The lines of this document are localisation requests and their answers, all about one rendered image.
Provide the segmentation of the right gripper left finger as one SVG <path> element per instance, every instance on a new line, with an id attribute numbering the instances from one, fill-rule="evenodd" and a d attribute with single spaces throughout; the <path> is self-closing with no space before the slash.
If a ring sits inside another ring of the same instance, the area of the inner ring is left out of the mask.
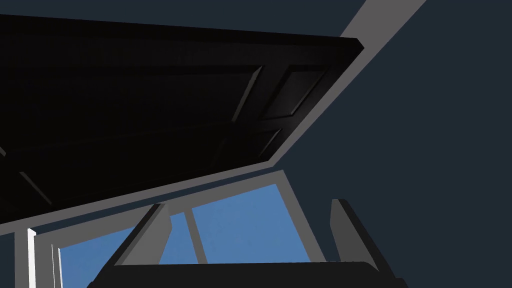
<path id="1" fill-rule="evenodd" d="M 168 206 L 154 204 L 119 247 L 114 264 L 158 265 L 172 231 Z"/>

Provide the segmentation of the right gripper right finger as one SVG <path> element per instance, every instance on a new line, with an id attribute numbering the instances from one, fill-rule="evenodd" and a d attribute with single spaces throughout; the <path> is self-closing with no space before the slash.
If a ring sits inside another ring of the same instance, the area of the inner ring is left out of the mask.
<path id="1" fill-rule="evenodd" d="M 342 262 L 365 262 L 382 273 L 392 269 L 376 243 L 345 199 L 331 202 L 331 232 Z"/>

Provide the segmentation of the grey framed window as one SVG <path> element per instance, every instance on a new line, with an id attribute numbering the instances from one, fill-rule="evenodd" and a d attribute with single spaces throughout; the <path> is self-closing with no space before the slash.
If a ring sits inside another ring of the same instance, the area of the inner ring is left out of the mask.
<path id="1" fill-rule="evenodd" d="M 323 262 L 325 256 L 283 171 L 172 192 L 172 230 L 157 266 Z M 156 203 L 154 199 L 14 234 L 14 283 L 0 288 L 86 288 Z"/>

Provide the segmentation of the black panelled door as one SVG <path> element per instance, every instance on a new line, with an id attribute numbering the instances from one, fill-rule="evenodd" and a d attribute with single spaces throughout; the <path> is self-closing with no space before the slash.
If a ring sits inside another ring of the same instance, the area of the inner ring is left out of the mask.
<path id="1" fill-rule="evenodd" d="M 363 49 L 0 14 L 0 225 L 267 162 Z"/>

